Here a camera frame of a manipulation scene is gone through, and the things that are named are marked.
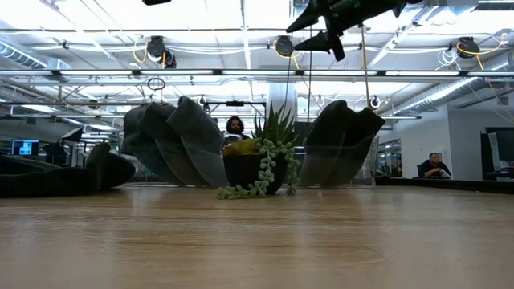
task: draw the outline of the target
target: table surface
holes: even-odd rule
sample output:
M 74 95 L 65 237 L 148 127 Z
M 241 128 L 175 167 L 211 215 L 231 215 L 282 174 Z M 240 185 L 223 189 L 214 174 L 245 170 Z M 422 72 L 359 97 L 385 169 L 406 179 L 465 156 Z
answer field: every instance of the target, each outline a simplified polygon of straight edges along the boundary
M 514 196 L 413 187 L 0 199 L 0 288 L 512 288 Z

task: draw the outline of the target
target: fluorescent light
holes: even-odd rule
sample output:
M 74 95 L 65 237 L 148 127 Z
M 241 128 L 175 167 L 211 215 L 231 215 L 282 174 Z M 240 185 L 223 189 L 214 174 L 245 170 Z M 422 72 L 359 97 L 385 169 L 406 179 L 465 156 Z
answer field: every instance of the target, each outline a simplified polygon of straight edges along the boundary
M 58 111 L 57 109 L 50 108 L 50 107 L 45 106 L 45 105 L 26 104 L 26 105 L 22 105 L 22 107 L 29 108 L 29 109 L 32 109 L 32 110 L 35 110 L 35 111 L 38 111 L 38 112 L 46 112 L 46 113 L 52 113 L 52 112 L 57 112 Z
M 52 75 L 51 71 L 44 70 L 17 70 L 17 71 L 0 71 L 0 75 Z
M 137 63 L 129 63 L 128 65 L 137 67 L 137 69 L 141 70 L 142 68 Z
M 101 118 L 124 118 L 122 115 L 100 115 Z
M 84 125 L 80 121 L 76 121 L 76 120 L 72 120 L 72 119 L 68 119 L 68 118 L 64 118 L 64 120 L 69 122 L 70 124 Z
M 142 75 L 213 75 L 211 70 L 155 69 L 143 70 Z
M 421 120 L 421 116 L 381 116 L 384 120 Z
M 96 116 L 92 115 L 55 115 L 58 118 L 95 118 Z
M 387 76 L 457 76 L 460 71 L 388 71 Z
M 99 129 L 99 130 L 116 130 L 113 127 L 110 127 L 107 125 L 102 125 L 102 124 L 89 124 L 89 126 L 92 128 L 95 128 L 95 129 Z
M 294 71 L 223 70 L 223 75 L 293 75 Z
M 364 71 L 306 71 L 306 75 L 322 75 L 322 76 L 364 76 Z M 368 71 L 368 75 L 375 76 L 376 71 Z
M 479 4 L 509 4 L 514 3 L 514 0 L 479 0 Z
M 10 117 L 51 118 L 51 115 L 9 115 Z
M 90 71 L 60 71 L 62 75 L 131 75 L 132 71 L 118 70 L 118 71 L 102 71 L 102 70 L 90 70 Z
M 514 71 L 470 71 L 467 76 L 514 76 Z

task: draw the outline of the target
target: computer monitor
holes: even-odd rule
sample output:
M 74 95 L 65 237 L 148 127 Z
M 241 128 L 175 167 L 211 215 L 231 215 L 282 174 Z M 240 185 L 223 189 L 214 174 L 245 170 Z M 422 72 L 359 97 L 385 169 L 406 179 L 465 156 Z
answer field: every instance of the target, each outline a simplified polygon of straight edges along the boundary
M 39 140 L 13 140 L 10 144 L 10 154 L 16 156 L 37 156 Z

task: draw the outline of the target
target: white wall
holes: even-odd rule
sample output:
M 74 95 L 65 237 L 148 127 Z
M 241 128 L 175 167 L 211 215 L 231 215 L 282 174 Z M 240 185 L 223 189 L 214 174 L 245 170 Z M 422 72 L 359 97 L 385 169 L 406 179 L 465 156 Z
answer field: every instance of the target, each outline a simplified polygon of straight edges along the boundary
M 507 116 L 501 108 L 496 111 Z M 451 139 L 451 160 L 454 179 L 482 180 L 482 154 L 480 147 L 480 132 L 486 127 L 514 127 L 490 109 L 450 110 L 448 112 Z
M 453 172 L 447 106 L 421 114 L 421 120 L 400 120 L 393 131 L 380 131 L 380 142 L 401 140 L 403 177 L 418 176 L 418 165 L 430 153 L 443 153 L 443 162 Z

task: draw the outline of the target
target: hanging vine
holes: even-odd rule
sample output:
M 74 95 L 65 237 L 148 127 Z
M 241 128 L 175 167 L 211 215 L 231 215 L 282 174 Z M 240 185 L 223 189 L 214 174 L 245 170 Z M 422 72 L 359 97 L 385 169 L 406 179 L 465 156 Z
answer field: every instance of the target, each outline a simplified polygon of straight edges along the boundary
M 241 185 L 229 186 L 225 189 L 220 188 L 218 199 L 266 197 L 267 187 L 275 181 L 272 169 L 276 167 L 275 159 L 277 157 L 283 157 L 288 163 L 288 170 L 286 172 L 288 190 L 286 193 L 289 196 L 295 195 L 295 183 L 298 181 L 296 171 L 300 166 L 300 162 L 294 159 L 295 149 L 292 147 L 292 144 L 290 142 L 283 144 L 281 141 L 278 141 L 275 145 L 272 141 L 265 139 L 262 144 L 255 144 L 255 148 L 259 150 L 259 154 L 264 156 L 260 161 L 260 168 L 262 170 L 259 171 L 258 181 L 248 184 L 248 189 L 244 189 Z

